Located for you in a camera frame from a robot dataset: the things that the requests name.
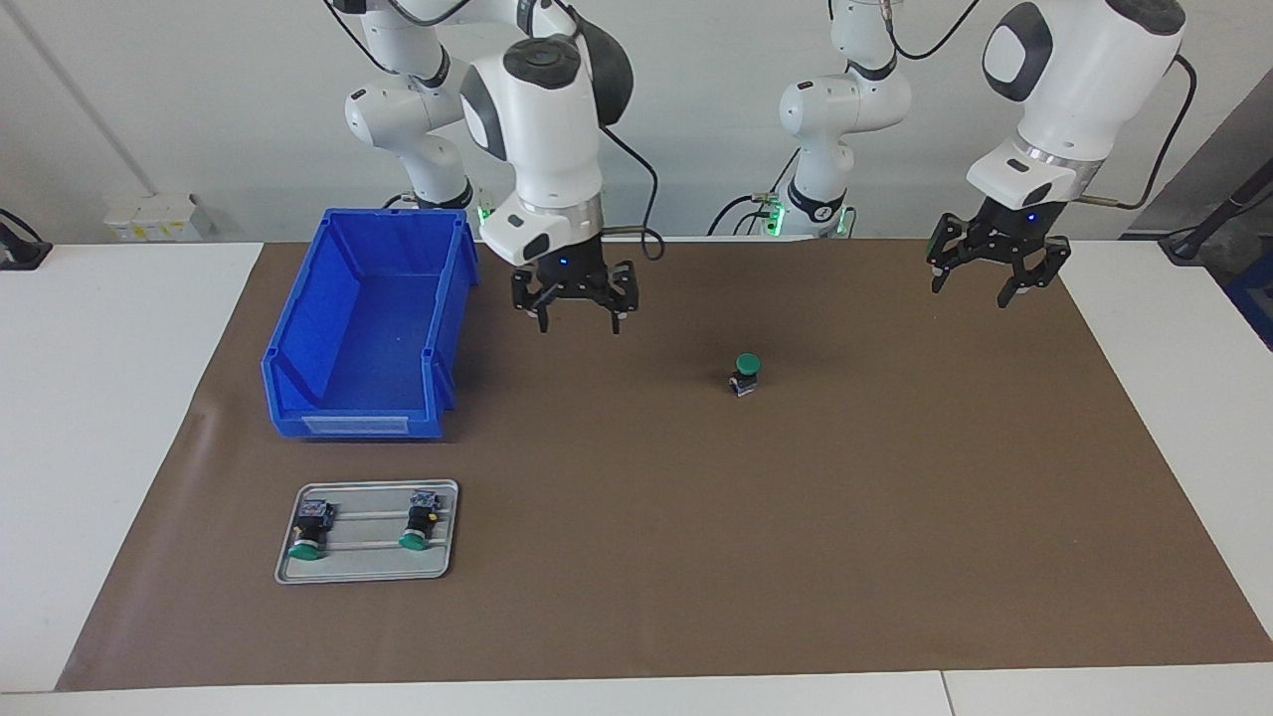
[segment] brown paper mat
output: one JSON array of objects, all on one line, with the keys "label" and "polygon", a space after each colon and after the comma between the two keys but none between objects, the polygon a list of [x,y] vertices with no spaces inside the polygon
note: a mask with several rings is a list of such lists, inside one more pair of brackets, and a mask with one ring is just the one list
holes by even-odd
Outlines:
[{"label": "brown paper mat", "polygon": [[[304,250],[261,254],[60,689],[1273,661],[1060,287],[673,245],[621,338],[541,336],[484,251],[447,442],[316,445],[257,368]],[[447,577],[274,582],[303,484],[420,478],[463,489]]]}]

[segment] table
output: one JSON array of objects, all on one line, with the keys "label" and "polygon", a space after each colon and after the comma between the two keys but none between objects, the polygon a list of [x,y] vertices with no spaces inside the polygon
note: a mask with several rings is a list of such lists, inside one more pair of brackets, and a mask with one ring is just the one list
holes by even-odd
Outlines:
[{"label": "table", "polygon": [[[6,335],[22,338],[0,345],[0,394],[9,396],[0,413],[0,484],[11,499],[11,516],[0,525],[9,575],[0,585],[8,608],[0,615],[0,691],[41,692],[56,680],[258,248],[61,247],[38,273],[0,276],[0,304],[41,306],[6,316]],[[1273,456],[1260,437],[1273,415],[1273,355],[1204,271],[1170,266],[1152,245],[1080,245],[1064,279],[1268,629],[1273,561],[1264,552],[1273,526],[1265,516],[1273,490],[1264,476],[1273,474]],[[143,378],[143,395],[112,395]],[[60,428],[56,448],[42,442],[51,438],[50,424]],[[64,527],[84,499],[98,507],[92,540]],[[951,712],[947,693],[961,716],[1026,708],[1184,713],[1183,693],[1206,694],[1212,708],[1231,697],[1228,712],[1255,713],[1268,703],[1270,684],[1273,666],[1254,665],[50,694],[3,697],[0,712],[264,710],[271,699],[323,689],[325,699],[386,707],[444,699],[460,713],[516,699],[544,712],[588,705],[653,713],[676,705],[722,713],[937,715]]]}]

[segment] metal tray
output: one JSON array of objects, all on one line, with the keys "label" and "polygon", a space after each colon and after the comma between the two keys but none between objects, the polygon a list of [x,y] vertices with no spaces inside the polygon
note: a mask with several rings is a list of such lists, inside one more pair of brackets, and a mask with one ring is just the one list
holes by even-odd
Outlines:
[{"label": "metal tray", "polygon": [[[424,552],[411,552],[397,543],[406,525],[411,493],[418,489],[437,492],[440,503],[433,539]],[[306,499],[326,499],[336,506],[323,557],[313,562],[288,554],[293,519]],[[458,506],[460,485],[453,480],[306,485],[297,493],[288,516],[274,578],[280,585],[435,580],[451,566]]]}]

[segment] cable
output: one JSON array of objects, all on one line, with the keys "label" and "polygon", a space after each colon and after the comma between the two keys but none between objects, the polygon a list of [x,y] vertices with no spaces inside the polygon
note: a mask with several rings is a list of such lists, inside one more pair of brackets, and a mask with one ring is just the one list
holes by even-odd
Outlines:
[{"label": "cable", "polygon": [[340,17],[340,13],[336,11],[336,8],[332,8],[328,0],[322,0],[322,4],[327,5],[327,11],[331,13],[331,17],[336,19],[336,23],[340,24],[340,28],[345,31],[345,34],[348,34],[349,38],[354,41],[354,45],[356,45],[358,48],[363,51],[363,55],[367,55],[367,59],[370,60],[373,65],[376,65],[382,71],[386,71],[391,75],[397,74],[393,70],[382,65],[381,61],[376,59],[376,55],[372,55],[372,51],[368,50],[365,45],[363,45],[363,41],[359,39],[356,34],[354,34],[354,31],[350,29],[349,25],[345,23],[345,18]]},{"label": "cable", "polygon": [[[746,217],[738,219],[738,224],[733,227],[733,236],[740,236],[738,232],[742,231],[742,222],[751,219],[751,226],[756,226],[756,219],[768,219],[768,218],[769,218],[769,211],[752,211],[751,214],[747,214]],[[750,228],[747,229],[747,236],[751,236]]]},{"label": "cable", "polygon": [[1175,141],[1176,132],[1180,131],[1180,125],[1184,124],[1190,107],[1193,107],[1194,97],[1198,94],[1198,70],[1195,70],[1193,64],[1190,64],[1189,60],[1185,60],[1183,55],[1176,55],[1172,62],[1179,64],[1184,68],[1185,73],[1189,74],[1189,92],[1185,94],[1184,104],[1180,106],[1180,113],[1176,115],[1175,124],[1171,125],[1171,131],[1167,132],[1167,138],[1162,141],[1162,149],[1158,150],[1158,158],[1153,162],[1153,171],[1150,172],[1150,181],[1144,183],[1144,194],[1141,195],[1141,200],[1136,204],[1124,204],[1122,201],[1116,204],[1099,201],[1097,204],[1111,205],[1115,209],[1136,210],[1144,206],[1144,204],[1150,200],[1150,194],[1153,192],[1153,185],[1158,181],[1158,172],[1162,171],[1162,162],[1167,158],[1167,152],[1171,150],[1171,143]]},{"label": "cable", "polygon": [[1259,208],[1260,208],[1260,205],[1263,205],[1263,204],[1264,204],[1265,201],[1268,201],[1269,199],[1273,199],[1273,191],[1270,191],[1270,192],[1265,194],[1265,195],[1264,195],[1264,199],[1259,199],[1259,200],[1256,200],[1256,201],[1251,201],[1251,203],[1250,203],[1250,204],[1248,204],[1246,206],[1242,206],[1242,210],[1241,210],[1241,211],[1239,211],[1239,213],[1236,213],[1236,214],[1234,214],[1234,218],[1236,219],[1237,217],[1241,217],[1242,214],[1248,214],[1248,213],[1250,213],[1250,211],[1254,211],[1254,210],[1259,209]]},{"label": "cable", "polygon": [[726,204],[724,208],[721,209],[721,213],[717,214],[717,218],[712,219],[712,226],[708,227],[708,233],[705,233],[704,236],[713,236],[715,233],[717,227],[721,226],[722,220],[724,220],[726,214],[728,214],[735,206],[738,206],[740,204],[746,204],[747,201],[756,201],[756,199],[751,194],[745,194],[735,199],[733,201]]},{"label": "cable", "polygon": [[[647,162],[645,158],[642,157],[639,152],[629,147],[626,141],[619,139],[619,136],[614,131],[611,131],[610,127],[601,127],[601,131],[610,138],[610,141],[614,141],[616,147],[626,152],[629,157],[635,159],[638,164],[645,167],[645,171],[649,172],[649,178],[652,185],[649,190],[649,201],[645,203],[645,215],[642,218],[640,222],[642,223],[640,252],[643,256],[645,256],[648,261],[658,261],[659,259],[663,257],[665,254],[667,254],[667,242],[663,241],[663,237],[658,232],[649,228],[649,215],[651,213],[654,211],[654,200],[658,199],[658,172],[654,171],[654,166]],[[645,234],[653,236],[654,241],[658,242],[658,254],[651,255],[649,246],[645,243]]]},{"label": "cable", "polygon": [[957,20],[955,20],[955,24],[951,25],[951,29],[946,33],[946,36],[942,37],[937,42],[937,45],[933,45],[933,47],[931,50],[928,50],[927,52],[919,52],[918,55],[917,54],[911,54],[911,52],[906,52],[905,50],[901,48],[901,45],[897,43],[897,36],[894,33],[894,28],[892,28],[892,6],[889,3],[881,4],[881,9],[883,10],[883,15],[885,15],[885,18],[883,18],[883,25],[885,25],[885,29],[889,31],[889,39],[892,41],[892,48],[896,50],[899,55],[901,55],[903,57],[905,57],[908,60],[927,60],[927,59],[932,57],[933,55],[936,55],[938,50],[941,50],[942,47],[945,47],[946,43],[950,42],[951,37],[955,37],[955,33],[959,32],[959,28],[964,24],[964,20],[966,20],[967,17],[973,14],[973,10],[976,9],[976,5],[981,0],[973,0],[971,3],[969,3],[967,9],[964,10],[964,14],[960,15]]},{"label": "cable", "polygon": [[[1273,191],[1265,194],[1263,199],[1258,199],[1255,201],[1251,201],[1246,206],[1242,206],[1242,209],[1240,211],[1237,211],[1236,214],[1234,214],[1232,217],[1230,217],[1228,220],[1231,222],[1231,220],[1236,219],[1237,217],[1241,217],[1242,214],[1249,214],[1249,213],[1259,209],[1269,199],[1273,199]],[[1174,236],[1180,236],[1183,233],[1189,233],[1189,232],[1197,231],[1199,227],[1202,227],[1202,224],[1194,224],[1192,227],[1185,227],[1183,229],[1176,229],[1174,232],[1165,233],[1165,234],[1162,234],[1158,238],[1171,238]]]},{"label": "cable", "polygon": [[432,20],[425,20],[425,19],[421,19],[421,18],[418,18],[418,17],[412,15],[406,8],[404,8],[398,3],[398,0],[388,0],[388,4],[395,10],[397,10],[397,14],[402,15],[402,19],[405,19],[406,22],[409,22],[409,23],[411,23],[414,25],[419,25],[419,27],[435,27],[435,25],[439,25],[439,24],[449,20],[452,18],[452,15],[454,15],[460,10],[463,10],[465,5],[467,5],[472,0],[458,0],[458,3],[456,3],[449,9],[447,9],[446,13],[442,13],[440,15],[438,15],[437,18],[433,18]]},{"label": "cable", "polygon": [[853,229],[858,226],[858,208],[849,206],[845,211],[853,211],[853,220],[849,222],[849,232],[844,236],[844,238],[853,238]]},{"label": "cable", "polygon": [[401,194],[395,194],[392,199],[390,199],[388,201],[384,203],[383,206],[381,206],[381,209],[388,209],[390,206],[393,206],[398,201],[406,201],[406,199],[404,199],[404,195]]},{"label": "cable", "polygon": [[[783,183],[783,177],[785,177],[787,172],[791,171],[792,164],[796,163],[797,157],[799,157],[799,147],[797,147],[796,150],[792,152],[791,158],[787,159],[787,164],[783,166],[783,171],[778,172],[778,178],[775,178],[774,185],[769,187],[769,194],[775,194],[778,191],[778,186]],[[755,229],[756,229],[756,222],[755,219],[752,219],[751,226],[747,227],[747,234],[751,236],[751,232]]]},{"label": "cable", "polygon": [[9,219],[10,222],[14,223],[14,226],[29,233],[31,237],[34,238],[37,243],[45,243],[45,240],[41,238],[38,233],[36,233],[36,229],[31,228],[31,224],[22,220],[22,217],[14,214],[13,211],[9,211],[8,209],[0,209],[0,217]]}]

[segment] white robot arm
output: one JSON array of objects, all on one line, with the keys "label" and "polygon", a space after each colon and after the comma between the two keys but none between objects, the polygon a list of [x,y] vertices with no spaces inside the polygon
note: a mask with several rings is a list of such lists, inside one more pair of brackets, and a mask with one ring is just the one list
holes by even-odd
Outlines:
[{"label": "white robot arm", "polygon": [[[558,0],[334,0],[360,15],[369,52],[393,76],[346,101],[350,129],[393,152],[424,206],[465,208],[474,189],[456,147],[429,132],[465,118],[474,141],[513,164],[517,190],[482,223],[490,248],[514,266],[513,303],[547,330],[547,306],[587,298],[617,321],[636,310],[630,262],[601,248],[600,135],[633,93],[622,47]],[[528,39],[471,66],[438,41],[443,23],[507,23]]]},{"label": "white robot arm", "polygon": [[894,126],[910,111],[910,83],[897,71],[878,1],[836,0],[834,14],[831,42],[847,73],[789,85],[779,108],[783,129],[801,143],[782,195],[783,233],[834,233],[853,169],[844,136]]},{"label": "white robot arm", "polygon": [[[1008,264],[999,293],[1051,283],[1069,256],[1064,237],[1046,233],[1080,200],[1110,155],[1119,130],[1146,103],[1174,60],[1181,61],[1185,13],[1176,0],[1039,0],[1008,11],[985,47],[990,87],[1020,103],[1015,136],[969,171],[987,195],[978,215],[945,214],[928,262],[933,292],[974,260]],[[1044,251],[1034,268],[1025,259]]]}]

